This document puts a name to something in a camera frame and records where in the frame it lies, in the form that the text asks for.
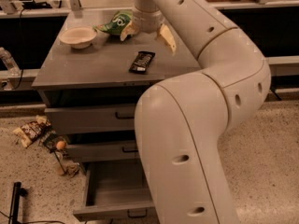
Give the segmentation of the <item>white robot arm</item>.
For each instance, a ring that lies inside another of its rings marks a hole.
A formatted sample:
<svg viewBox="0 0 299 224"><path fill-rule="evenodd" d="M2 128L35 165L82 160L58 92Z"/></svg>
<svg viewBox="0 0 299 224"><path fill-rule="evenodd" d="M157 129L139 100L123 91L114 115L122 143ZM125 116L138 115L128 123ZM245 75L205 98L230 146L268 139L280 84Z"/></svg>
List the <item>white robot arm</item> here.
<svg viewBox="0 0 299 224"><path fill-rule="evenodd" d="M135 138L160 224L239 224L217 148L252 116L271 83L251 39L206 0L135 0L129 31L168 21L200 68L147 89L135 108Z"/></svg>

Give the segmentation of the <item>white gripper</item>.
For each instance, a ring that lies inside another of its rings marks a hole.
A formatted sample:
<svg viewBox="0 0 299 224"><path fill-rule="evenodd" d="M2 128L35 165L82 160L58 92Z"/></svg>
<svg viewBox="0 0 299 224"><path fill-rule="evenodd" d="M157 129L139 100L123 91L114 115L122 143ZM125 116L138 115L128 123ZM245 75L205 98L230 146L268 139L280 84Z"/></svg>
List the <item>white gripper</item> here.
<svg viewBox="0 0 299 224"><path fill-rule="evenodd" d="M176 52L175 38L169 27L164 24L164 15L160 10L145 12L134 8L133 18L121 31L120 39L124 41L129 36L137 35L139 31L148 34L157 31L156 40L165 45L170 52Z"/></svg>

